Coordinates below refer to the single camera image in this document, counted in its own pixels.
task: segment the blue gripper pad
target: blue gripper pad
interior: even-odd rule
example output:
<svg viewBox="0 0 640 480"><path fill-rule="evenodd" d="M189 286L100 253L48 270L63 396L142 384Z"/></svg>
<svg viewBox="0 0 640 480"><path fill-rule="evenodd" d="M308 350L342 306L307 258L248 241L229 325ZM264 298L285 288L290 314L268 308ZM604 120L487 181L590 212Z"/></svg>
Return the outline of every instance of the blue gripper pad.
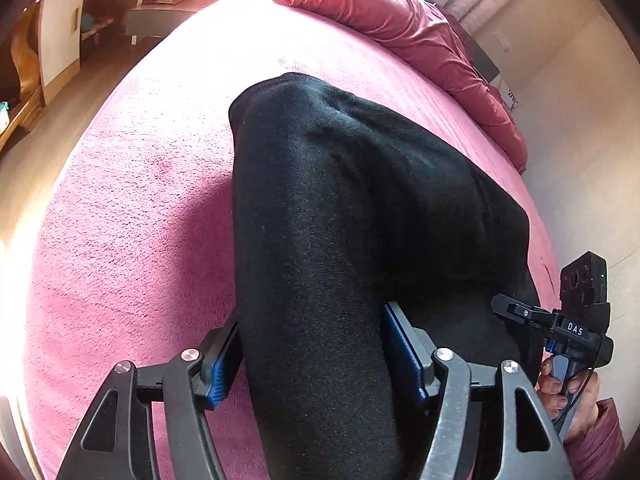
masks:
<svg viewBox="0 0 640 480"><path fill-rule="evenodd" d="M382 345L394 387L424 409L429 395L424 387L422 366L391 307L385 305L382 318Z"/></svg>
<svg viewBox="0 0 640 480"><path fill-rule="evenodd" d="M207 392L207 402L212 408L218 407L228 397L241 362L242 345L238 330L235 330L211 365L211 386Z"/></svg>

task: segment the hand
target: hand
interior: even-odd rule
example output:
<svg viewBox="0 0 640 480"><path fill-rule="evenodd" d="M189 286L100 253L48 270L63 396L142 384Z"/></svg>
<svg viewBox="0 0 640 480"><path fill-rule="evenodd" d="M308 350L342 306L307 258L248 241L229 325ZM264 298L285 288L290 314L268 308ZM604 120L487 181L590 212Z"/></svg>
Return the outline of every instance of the hand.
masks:
<svg viewBox="0 0 640 480"><path fill-rule="evenodd" d="M551 420L558 418L562 409L567 406L567 398L560 395L562 383L550 375L551 359L545 359L540 367L540 377L538 378L538 397L542 400L542 404ZM574 394L580 390L582 384L589 375L588 370L583 370L569 381L569 393ZM598 393L600 391L600 380L598 373L594 372L585 387L580 399L578 407L574 413L574 419L571 421L569 431L567 431L564 442L568 444L572 440L586 434L598 420Z"/></svg>

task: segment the metal screw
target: metal screw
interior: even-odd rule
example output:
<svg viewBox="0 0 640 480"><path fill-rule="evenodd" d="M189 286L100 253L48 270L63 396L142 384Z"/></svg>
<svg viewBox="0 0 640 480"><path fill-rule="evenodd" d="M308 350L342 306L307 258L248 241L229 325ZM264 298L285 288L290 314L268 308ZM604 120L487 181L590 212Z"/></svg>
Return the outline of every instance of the metal screw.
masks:
<svg viewBox="0 0 640 480"><path fill-rule="evenodd" d="M438 348L436 350L436 357L441 361L451 361L453 359L453 350L449 348Z"/></svg>
<svg viewBox="0 0 640 480"><path fill-rule="evenodd" d="M514 374L520 371L520 365L516 361L512 361L511 359L507 359L502 363L502 368L508 374Z"/></svg>
<svg viewBox="0 0 640 480"><path fill-rule="evenodd" d="M180 355L183 361L195 361L198 357L200 357L200 352L198 352L195 348L187 348Z"/></svg>
<svg viewBox="0 0 640 480"><path fill-rule="evenodd" d="M129 361L120 361L113 367L113 370L117 374L126 374L129 370L131 370L131 363Z"/></svg>

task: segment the wooden floor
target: wooden floor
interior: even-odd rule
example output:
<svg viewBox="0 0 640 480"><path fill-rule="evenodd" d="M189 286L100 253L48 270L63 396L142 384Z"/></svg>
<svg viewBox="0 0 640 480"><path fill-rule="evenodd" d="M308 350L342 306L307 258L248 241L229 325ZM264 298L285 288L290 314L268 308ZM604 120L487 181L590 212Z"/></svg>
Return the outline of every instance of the wooden floor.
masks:
<svg viewBox="0 0 640 480"><path fill-rule="evenodd" d="M16 363L22 349L20 327L31 258L51 189L105 99L156 44L158 40L145 38L132 46L124 37L105 44L43 109L33 131L14 132L0 152L0 355L5 363ZM0 395L13 387L19 389L19 385L6 384L15 383L17 370L3 370L2 366L0 362Z"/></svg>

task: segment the finger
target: finger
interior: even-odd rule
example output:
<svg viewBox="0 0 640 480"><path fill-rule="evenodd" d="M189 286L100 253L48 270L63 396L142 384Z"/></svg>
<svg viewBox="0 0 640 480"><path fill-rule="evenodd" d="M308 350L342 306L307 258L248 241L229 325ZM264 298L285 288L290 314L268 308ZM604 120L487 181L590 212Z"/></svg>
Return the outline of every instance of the finger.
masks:
<svg viewBox="0 0 640 480"><path fill-rule="evenodd" d="M567 384L567 389L569 393L574 394L580 390L584 381L589 376L588 370L583 370L579 374L576 374ZM584 393L587 394L597 394L600 390L600 378L598 377L598 373L594 372L589 380L589 384L584 389Z"/></svg>
<svg viewBox="0 0 640 480"><path fill-rule="evenodd" d="M549 395L538 392L538 397L549 414L553 410L562 410L568 402L567 398L562 395Z"/></svg>
<svg viewBox="0 0 640 480"><path fill-rule="evenodd" d="M551 358L548 358L542 361L542 365L540 366L540 374L549 375L550 373L551 373Z"/></svg>
<svg viewBox="0 0 640 480"><path fill-rule="evenodd" d="M551 375L542 375L538 378L538 386L544 394L559 394L562 383Z"/></svg>
<svg viewBox="0 0 640 480"><path fill-rule="evenodd" d="M561 410L546 410L551 420L556 420L560 416Z"/></svg>

